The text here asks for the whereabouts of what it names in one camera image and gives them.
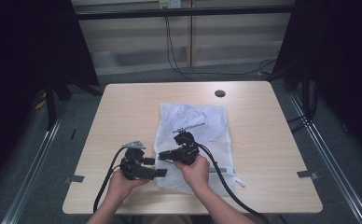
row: human hand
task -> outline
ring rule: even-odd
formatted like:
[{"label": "human hand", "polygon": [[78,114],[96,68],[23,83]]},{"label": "human hand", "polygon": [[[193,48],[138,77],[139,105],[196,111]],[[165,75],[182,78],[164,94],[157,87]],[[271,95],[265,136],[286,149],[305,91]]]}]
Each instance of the human hand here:
[{"label": "human hand", "polygon": [[185,165],[180,161],[173,161],[173,164],[181,170],[185,181],[188,185],[190,185],[195,193],[198,189],[209,188],[208,171],[210,162],[208,162],[205,157],[198,155],[195,162],[193,162],[190,166]]},{"label": "human hand", "polygon": [[117,170],[111,176],[105,197],[110,197],[112,201],[123,201],[132,193],[133,189],[148,182],[149,180],[143,179],[129,180],[121,170]]}]

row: light wood tabletop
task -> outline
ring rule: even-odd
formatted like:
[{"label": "light wood tabletop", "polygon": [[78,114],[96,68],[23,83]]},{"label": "light wood tabletop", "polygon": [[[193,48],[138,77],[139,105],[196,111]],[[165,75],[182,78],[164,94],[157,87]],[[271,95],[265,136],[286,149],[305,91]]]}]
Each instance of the light wood tabletop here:
[{"label": "light wood tabletop", "polygon": [[[226,95],[215,96],[217,90]],[[236,195],[246,205],[264,214],[322,210],[311,178],[297,175],[306,166],[271,84],[233,81],[108,85],[75,172],[85,178],[71,183],[63,204],[66,214],[92,213],[108,167],[123,144],[140,140],[146,146],[145,156],[155,157],[162,103],[226,108],[235,172],[246,184],[245,188],[236,184]],[[223,198],[245,212],[231,197]],[[117,214],[198,215],[207,210],[194,195],[159,188],[151,181],[135,189]]]}]

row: electrical outlet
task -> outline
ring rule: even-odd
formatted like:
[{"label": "electrical outlet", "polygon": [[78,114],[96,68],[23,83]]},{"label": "electrical outlet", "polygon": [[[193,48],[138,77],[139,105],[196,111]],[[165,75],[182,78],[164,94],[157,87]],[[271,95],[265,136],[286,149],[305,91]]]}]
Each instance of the electrical outlet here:
[{"label": "electrical outlet", "polygon": [[170,8],[181,8],[181,0],[170,0]]},{"label": "electrical outlet", "polygon": [[159,8],[170,8],[170,0],[160,0]]}]

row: circular hole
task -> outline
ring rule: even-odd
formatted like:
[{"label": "circular hole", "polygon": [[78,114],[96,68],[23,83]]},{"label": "circular hole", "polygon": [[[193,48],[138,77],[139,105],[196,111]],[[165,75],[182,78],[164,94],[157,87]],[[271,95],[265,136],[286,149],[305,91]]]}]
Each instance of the circular hole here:
[{"label": "circular hole", "polygon": [[217,97],[224,97],[226,95],[226,93],[224,91],[222,91],[222,90],[218,90],[218,91],[215,92],[215,95]]}]

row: white mesh bag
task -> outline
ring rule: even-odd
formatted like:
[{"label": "white mesh bag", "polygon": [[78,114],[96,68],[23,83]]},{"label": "white mesh bag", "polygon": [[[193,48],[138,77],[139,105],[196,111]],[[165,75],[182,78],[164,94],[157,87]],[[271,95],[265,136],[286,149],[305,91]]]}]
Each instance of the white mesh bag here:
[{"label": "white mesh bag", "polygon": [[[185,105],[185,104],[161,104],[160,123],[155,137],[154,149],[159,157],[162,151],[177,149],[173,133],[181,128],[204,123],[202,126],[194,127],[190,132],[195,141],[206,146],[217,161],[218,167],[225,178],[230,189],[235,189],[235,173],[233,159],[231,156],[230,134],[226,120],[226,109],[218,105]],[[208,156],[200,149],[200,154],[210,162],[209,185],[210,188],[220,196],[229,196],[215,172],[214,166]],[[193,191],[185,182],[180,170],[171,162],[156,160],[157,169],[167,169],[165,177],[157,177],[158,186],[175,189],[192,194]]]}]

